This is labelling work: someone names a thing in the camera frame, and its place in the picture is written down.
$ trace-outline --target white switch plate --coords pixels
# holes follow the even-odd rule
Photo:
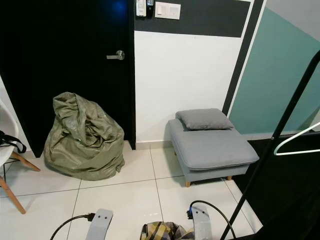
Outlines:
[[[155,2],[154,16],[162,19],[180,19],[181,4]]]

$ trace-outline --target white hanger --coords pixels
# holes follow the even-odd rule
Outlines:
[[[290,142],[292,139],[295,139],[299,137],[300,135],[308,132],[309,130],[315,128],[316,126],[319,126],[320,122],[308,127],[307,129],[293,135],[292,137],[289,137],[288,139],[284,140],[282,143],[280,143],[274,150],[273,154],[276,156],[283,156],[283,155],[293,155],[293,154],[307,154],[307,153],[316,153],[320,152],[320,149],[315,149],[315,150],[306,150],[306,151],[291,151],[291,152],[278,152],[279,148],[281,148],[283,145],[285,145],[287,142]]]

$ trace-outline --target door handle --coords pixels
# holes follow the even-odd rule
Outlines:
[[[106,59],[118,59],[118,60],[123,60],[125,59],[125,52],[122,50],[118,50],[115,53],[116,55],[107,55]]]

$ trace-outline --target door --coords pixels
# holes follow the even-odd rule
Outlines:
[[[38,157],[54,122],[52,99],[98,103],[135,148],[133,3],[10,0],[0,3],[0,74]],[[124,52],[124,59],[107,55]]]

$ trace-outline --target striped cloth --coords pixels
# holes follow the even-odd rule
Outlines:
[[[173,222],[155,221],[143,225],[140,240],[194,240],[195,231],[186,231]]]

